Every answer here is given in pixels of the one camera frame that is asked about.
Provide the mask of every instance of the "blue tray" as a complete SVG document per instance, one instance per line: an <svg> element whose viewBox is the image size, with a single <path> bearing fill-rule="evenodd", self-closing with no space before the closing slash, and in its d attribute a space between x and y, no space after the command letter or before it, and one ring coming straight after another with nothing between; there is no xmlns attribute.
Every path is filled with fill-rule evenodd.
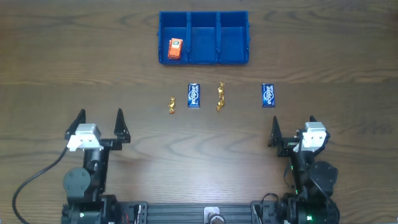
<svg viewBox="0 0 398 224"><path fill-rule="evenodd" d="M244 64L249 61L247 11L159 12L159 62ZM182 39L179 60L168 59L169 40Z"/></svg>

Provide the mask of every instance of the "wooden surface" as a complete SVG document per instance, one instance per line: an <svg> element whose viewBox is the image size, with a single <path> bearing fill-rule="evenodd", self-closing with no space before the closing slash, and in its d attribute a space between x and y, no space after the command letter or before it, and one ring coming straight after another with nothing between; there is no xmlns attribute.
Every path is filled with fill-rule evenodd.
<svg viewBox="0 0 398 224"><path fill-rule="evenodd" d="M158 63L159 11L248 10L247 66ZM226 106L215 110L217 85ZM187 84L202 105L187 108ZM261 108L274 83L276 108ZM317 159L338 168L340 223L398 216L398 2L389 0L38 0L0 2L0 219L54 161L80 108L111 136L124 110L132 143L112 152L107 191L120 200L250 202L289 189L286 158L266 147L272 117L286 136L313 114L331 133ZM169 96L176 113L169 115ZM68 152L17 201L32 223L58 223Z"/></svg>

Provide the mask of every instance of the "blue wrapper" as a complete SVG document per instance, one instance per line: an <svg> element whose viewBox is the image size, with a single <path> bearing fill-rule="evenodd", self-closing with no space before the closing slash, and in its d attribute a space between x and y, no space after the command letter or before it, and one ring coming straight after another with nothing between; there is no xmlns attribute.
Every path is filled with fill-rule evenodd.
<svg viewBox="0 0 398 224"><path fill-rule="evenodd" d="M197 83L188 84L188 107L200 107L200 85Z"/></svg>
<svg viewBox="0 0 398 224"><path fill-rule="evenodd" d="M274 108L275 107L275 94L274 84L262 84L262 107Z"/></svg>

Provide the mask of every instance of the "orange tic tac box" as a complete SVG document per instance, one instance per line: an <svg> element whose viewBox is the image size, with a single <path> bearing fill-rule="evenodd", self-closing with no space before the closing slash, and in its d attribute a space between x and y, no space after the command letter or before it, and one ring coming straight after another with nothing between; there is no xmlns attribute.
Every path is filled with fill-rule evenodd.
<svg viewBox="0 0 398 224"><path fill-rule="evenodd" d="M182 49L182 39L172 38L169 40L169 59L180 59Z"/></svg>

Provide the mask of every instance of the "wood grain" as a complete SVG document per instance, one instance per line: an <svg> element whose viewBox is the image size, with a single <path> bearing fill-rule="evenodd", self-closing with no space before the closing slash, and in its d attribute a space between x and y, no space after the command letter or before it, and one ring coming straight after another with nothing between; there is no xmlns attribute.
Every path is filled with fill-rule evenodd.
<svg viewBox="0 0 398 224"><path fill-rule="evenodd" d="M249 63L159 64L159 11L210 10L249 11ZM0 219L18 223L15 189L58 157L80 108L111 136L121 107L132 143L111 153L106 191L120 200L282 195L288 161L266 147L272 117L291 136L313 114L331 133L317 159L339 170L340 223L395 222L397 49L393 0L1 1ZM226 106L217 113L220 80ZM186 107L189 82L201 83L200 110ZM261 83L275 84L275 109L261 108ZM21 192L26 219L59 222L63 175L82 157L68 152Z"/></svg>

